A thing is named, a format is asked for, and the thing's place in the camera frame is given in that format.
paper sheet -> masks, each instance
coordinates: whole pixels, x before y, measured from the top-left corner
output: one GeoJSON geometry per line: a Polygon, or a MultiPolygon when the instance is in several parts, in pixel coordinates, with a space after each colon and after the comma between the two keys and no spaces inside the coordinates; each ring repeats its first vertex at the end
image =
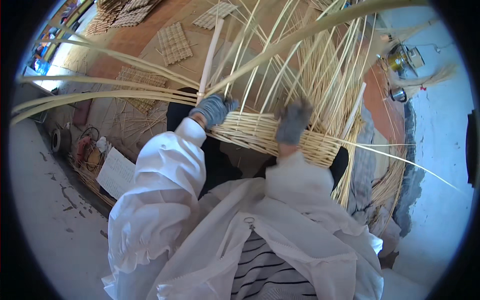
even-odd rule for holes
{"type": "Polygon", "coordinates": [[[134,173],[135,164],[124,157],[115,147],[112,147],[96,181],[118,200],[132,187],[134,173]]]}

hand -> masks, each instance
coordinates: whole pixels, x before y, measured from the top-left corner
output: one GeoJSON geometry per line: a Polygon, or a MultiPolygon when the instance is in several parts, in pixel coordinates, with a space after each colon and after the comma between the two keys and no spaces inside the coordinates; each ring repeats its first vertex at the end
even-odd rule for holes
{"type": "Polygon", "coordinates": [[[295,100],[280,112],[280,124],[276,131],[279,144],[298,145],[301,134],[306,129],[313,107],[305,99],[295,100]]]}
{"type": "Polygon", "coordinates": [[[237,100],[225,99],[220,94],[213,94],[200,101],[197,107],[193,108],[188,116],[204,129],[210,129],[213,125],[222,124],[227,114],[236,110],[239,106],[237,100]]]}

gray work glove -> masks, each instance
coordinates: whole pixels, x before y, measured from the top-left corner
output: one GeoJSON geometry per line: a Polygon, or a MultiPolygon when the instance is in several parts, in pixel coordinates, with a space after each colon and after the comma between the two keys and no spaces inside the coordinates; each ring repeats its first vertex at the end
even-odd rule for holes
{"type": "Polygon", "coordinates": [[[288,104],[280,112],[276,141],[279,144],[298,145],[301,134],[307,128],[312,111],[312,105],[303,98],[288,104]]]}
{"type": "Polygon", "coordinates": [[[237,100],[232,100],[227,97],[224,100],[223,95],[213,94],[200,101],[197,107],[193,108],[188,114],[191,117],[193,114],[199,112],[207,120],[206,128],[210,129],[213,125],[222,124],[227,114],[234,111],[239,106],[237,100]]]}

zipper pull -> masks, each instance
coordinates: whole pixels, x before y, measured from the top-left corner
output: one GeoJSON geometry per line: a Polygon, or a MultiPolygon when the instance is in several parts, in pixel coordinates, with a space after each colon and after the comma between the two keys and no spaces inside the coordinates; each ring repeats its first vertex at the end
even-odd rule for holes
{"type": "Polygon", "coordinates": [[[250,227],[250,230],[254,230],[255,229],[255,226],[253,225],[253,223],[255,222],[255,218],[249,216],[249,217],[246,217],[245,219],[243,219],[243,221],[247,224],[249,224],[249,227],[250,227]]]}

black and white striped shirt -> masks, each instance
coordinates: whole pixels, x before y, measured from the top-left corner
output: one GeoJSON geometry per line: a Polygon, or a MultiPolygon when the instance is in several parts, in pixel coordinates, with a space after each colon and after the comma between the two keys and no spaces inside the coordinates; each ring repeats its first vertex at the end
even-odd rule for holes
{"type": "Polygon", "coordinates": [[[312,284],[252,231],[243,246],[231,300],[314,300],[312,284]]]}

